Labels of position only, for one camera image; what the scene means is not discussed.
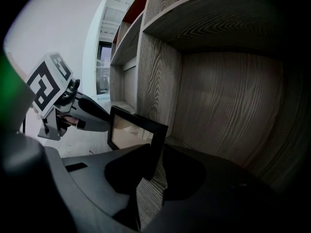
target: wooden shelf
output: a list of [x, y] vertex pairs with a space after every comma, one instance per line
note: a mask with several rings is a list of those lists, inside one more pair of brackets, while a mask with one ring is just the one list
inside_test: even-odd
[[178, 0], [143, 31], [181, 53], [239, 50], [276, 56], [286, 23], [275, 0]]
[[138, 37], [141, 26], [143, 12], [132, 23], [131, 27], [124, 34], [120, 41], [110, 64], [121, 66], [133, 59], [137, 55]]

